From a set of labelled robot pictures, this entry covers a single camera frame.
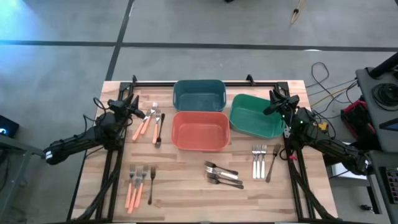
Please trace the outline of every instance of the gray floor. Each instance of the gray floor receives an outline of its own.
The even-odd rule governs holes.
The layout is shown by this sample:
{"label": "gray floor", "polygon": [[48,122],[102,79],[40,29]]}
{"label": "gray floor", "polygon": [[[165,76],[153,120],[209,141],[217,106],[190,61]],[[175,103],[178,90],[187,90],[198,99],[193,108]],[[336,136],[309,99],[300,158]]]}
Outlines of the gray floor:
{"label": "gray floor", "polygon": [[[116,41],[128,0],[3,0],[0,40]],[[206,44],[274,44],[340,47],[396,47],[398,7],[393,0],[308,0],[290,26],[296,1],[136,0],[125,42]],[[0,114],[20,125],[18,139],[44,148],[52,141],[79,133],[82,114],[93,116],[113,47],[0,45]],[[354,78],[358,68],[375,66],[393,52],[311,52],[298,50],[220,50],[122,48],[113,80],[179,80],[218,78],[242,80],[305,80],[324,62],[333,86]],[[315,76],[326,75],[321,67]],[[319,86],[309,88],[313,93]],[[355,100],[359,88],[349,92]],[[326,96],[310,97],[311,103]],[[328,103],[314,107],[322,110]],[[345,108],[333,103],[325,116]],[[352,141],[339,119],[332,121],[338,139]],[[77,154],[57,166],[34,159],[26,173],[14,210],[28,223],[62,222],[72,199],[82,162]],[[344,220],[386,223],[385,215],[364,214],[366,189],[332,185],[339,216]]]}

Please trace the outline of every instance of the plastic bin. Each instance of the plastic bin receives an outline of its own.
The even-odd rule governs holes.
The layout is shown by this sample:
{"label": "plastic bin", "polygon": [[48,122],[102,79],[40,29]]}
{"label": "plastic bin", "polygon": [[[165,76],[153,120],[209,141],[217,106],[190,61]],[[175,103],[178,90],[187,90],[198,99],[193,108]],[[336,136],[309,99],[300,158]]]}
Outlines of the plastic bin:
{"label": "plastic bin", "polygon": [[275,112],[267,116],[263,113],[270,104],[269,100],[255,96],[236,95],[229,112],[232,129],[264,139],[280,136],[285,129],[281,115]]}
{"label": "plastic bin", "polygon": [[172,123],[172,142],[183,150],[220,151],[229,143],[228,117],[219,112],[179,112]]}
{"label": "plastic bin", "polygon": [[174,85],[173,105],[178,111],[222,111],[225,84],[220,80],[181,80]]}

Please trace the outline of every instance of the orange handle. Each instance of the orange handle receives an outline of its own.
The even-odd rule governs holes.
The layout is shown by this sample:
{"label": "orange handle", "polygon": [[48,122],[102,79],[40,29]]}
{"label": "orange handle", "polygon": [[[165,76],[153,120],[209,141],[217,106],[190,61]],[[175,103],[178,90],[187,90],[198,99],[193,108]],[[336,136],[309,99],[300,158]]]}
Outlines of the orange handle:
{"label": "orange handle", "polygon": [[136,203],[134,204],[134,208],[138,208],[139,202],[141,201],[141,195],[142,195],[142,188],[144,186],[144,183],[141,183],[139,186],[138,194],[137,194],[137,200]]}
{"label": "orange handle", "polygon": [[158,125],[158,124],[155,124],[155,132],[154,132],[154,138],[152,139],[152,144],[155,144],[155,143],[156,143],[156,139],[157,139],[157,125]]}
{"label": "orange handle", "polygon": [[147,121],[145,121],[144,127],[142,127],[142,129],[141,129],[141,134],[145,134],[145,132],[147,131],[148,124],[149,124],[149,122],[150,122],[150,118],[151,118],[151,117],[152,117],[152,116],[149,116],[149,118],[147,119]]}
{"label": "orange handle", "polygon": [[132,196],[131,196],[131,200],[130,200],[129,210],[127,211],[128,214],[131,214],[132,211],[134,210],[134,199],[136,198],[136,193],[137,193],[137,189],[134,188],[134,191],[132,192]]}
{"label": "orange handle", "polygon": [[130,199],[131,199],[131,180],[129,183],[129,190],[127,190],[126,204],[124,205],[125,208],[129,208]]}
{"label": "orange handle", "polygon": [[142,129],[142,126],[144,125],[144,123],[141,123],[137,129],[137,131],[134,133],[134,135],[132,136],[132,140],[135,141],[138,138],[139,132]]}

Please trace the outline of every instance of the teal bin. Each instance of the teal bin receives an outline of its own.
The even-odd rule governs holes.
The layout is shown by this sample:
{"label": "teal bin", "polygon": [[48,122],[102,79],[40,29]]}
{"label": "teal bin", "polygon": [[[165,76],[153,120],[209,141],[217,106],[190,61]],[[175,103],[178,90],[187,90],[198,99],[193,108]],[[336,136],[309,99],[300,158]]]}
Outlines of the teal bin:
{"label": "teal bin", "polygon": [[246,94],[236,95],[229,112],[229,123],[234,131],[259,138],[269,139],[280,136],[285,123],[279,113],[265,115],[269,100]]}
{"label": "teal bin", "polygon": [[174,85],[176,110],[220,112],[225,104],[225,84],[220,80],[180,80]]}

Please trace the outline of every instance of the wooden table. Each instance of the wooden table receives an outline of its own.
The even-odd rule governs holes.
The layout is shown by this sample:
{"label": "wooden table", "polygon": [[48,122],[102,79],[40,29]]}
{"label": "wooden table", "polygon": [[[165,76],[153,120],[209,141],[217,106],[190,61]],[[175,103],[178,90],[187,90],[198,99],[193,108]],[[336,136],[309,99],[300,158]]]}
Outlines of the wooden table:
{"label": "wooden table", "polygon": [[[289,83],[290,95],[300,97],[299,106],[310,107],[303,81],[284,81]],[[101,101],[118,96],[120,82],[105,82]],[[271,87],[227,87],[227,105],[223,113],[229,116],[235,95],[245,93],[269,98]],[[287,163],[279,157],[275,160],[272,180],[252,179],[253,144],[267,144],[269,152],[277,143],[283,145],[282,137],[270,140],[253,138],[235,131],[230,132],[229,145],[220,152],[191,152],[178,150],[170,141],[171,126],[176,110],[172,105],[171,87],[135,87],[134,94],[140,96],[139,107],[146,111],[153,101],[159,102],[160,109],[166,114],[162,130],[162,145],[156,149],[152,144],[154,121],[144,136],[136,142],[131,140],[141,120],[134,117],[134,123],[127,130],[122,169],[119,179],[118,196],[114,211],[114,222],[277,222],[297,221],[292,186]],[[311,147],[303,150],[310,188],[321,204],[335,217],[337,212],[331,194],[322,154]],[[88,157],[78,187],[72,218],[78,217],[98,193],[103,175],[106,151],[98,151]],[[225,185],[211,185],[204,178],[203,162],[212,161],[221,167],[237,170],[244,190]],[[272,156],[266,156],[268,173]],[[149,164],[156,166],[154,181],[154,202],[147,204],[150,178],[144,182],[141,205],[132,215],[124,208],[129,165]],[[303,193],[300,198],[305,210]],[[108,198],[105,201],[103,215],[108,211]]]}

